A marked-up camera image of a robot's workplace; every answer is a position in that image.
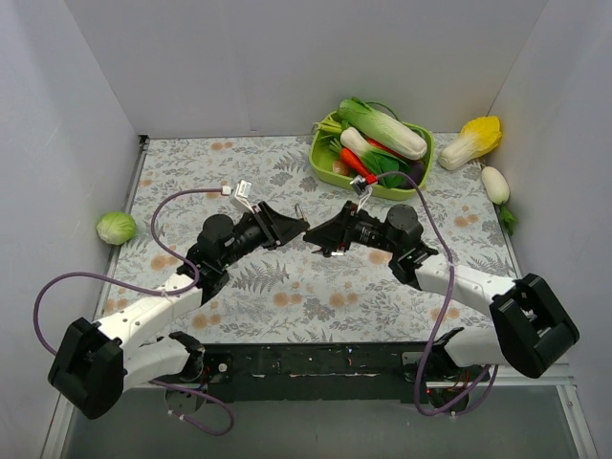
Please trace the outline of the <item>black-headed key bunch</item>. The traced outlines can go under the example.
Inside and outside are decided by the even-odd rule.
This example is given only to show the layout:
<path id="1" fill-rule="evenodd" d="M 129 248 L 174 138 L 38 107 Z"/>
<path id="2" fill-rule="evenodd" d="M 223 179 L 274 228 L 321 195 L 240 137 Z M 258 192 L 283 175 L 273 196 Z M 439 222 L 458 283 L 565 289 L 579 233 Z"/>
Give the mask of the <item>black-headed key bunch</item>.
<path id="1" fill-rule="evenodd" d="M 318 254 L 326 258 L 335 257 L 335 256 L 344 256 L 344 250 L 332 250 L 327 248 L 319 248 L 313 251 L 313 254 Z"/>

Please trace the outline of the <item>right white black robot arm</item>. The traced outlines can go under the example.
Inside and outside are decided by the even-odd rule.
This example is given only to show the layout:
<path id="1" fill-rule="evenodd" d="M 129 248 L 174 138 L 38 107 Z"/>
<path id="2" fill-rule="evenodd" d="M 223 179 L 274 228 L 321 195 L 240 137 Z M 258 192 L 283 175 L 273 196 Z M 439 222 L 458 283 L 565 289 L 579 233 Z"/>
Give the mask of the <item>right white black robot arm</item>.
<path id="1" fill-rule="evenodd" d="M 326 256 L 351 245 L 391 253 L 396 279 L 416 290 L 445 295 L 488 317 L 492 327 L 462 330 L 433 346 L 434 372 L 454 380 L 471 365 L 505 365 L 536 379 L 579 341 L 579 329 L 548 283 L 529 273 L 521 279 L 452 265 L 422 240 L 415 209 L 396 205 L 384 220 L 347 202 L 340 213 L 306 231 L 305 242 Z"/>

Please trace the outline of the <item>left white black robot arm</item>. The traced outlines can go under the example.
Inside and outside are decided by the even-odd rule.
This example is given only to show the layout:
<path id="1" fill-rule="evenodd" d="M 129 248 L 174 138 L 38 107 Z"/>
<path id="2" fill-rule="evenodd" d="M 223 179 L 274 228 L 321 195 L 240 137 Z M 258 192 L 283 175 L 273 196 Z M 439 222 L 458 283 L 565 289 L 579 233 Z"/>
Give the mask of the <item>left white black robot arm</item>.
<path id="1" fill-rule="evenodd" d="M 48 381 L 89 419 L 105 414 L 127 390 L 166 375 L 185 383 L 204 369 L 203 346 L 183 332 L 157 342 L 166 325 L 215 297 L 229 281 L 229 266 L 251 252 L 282 247 L 309 227 L 261 202 L 238 222 L 214 214 L 204 222 L 186 262 L 152 295 L 66 330 Z"/>

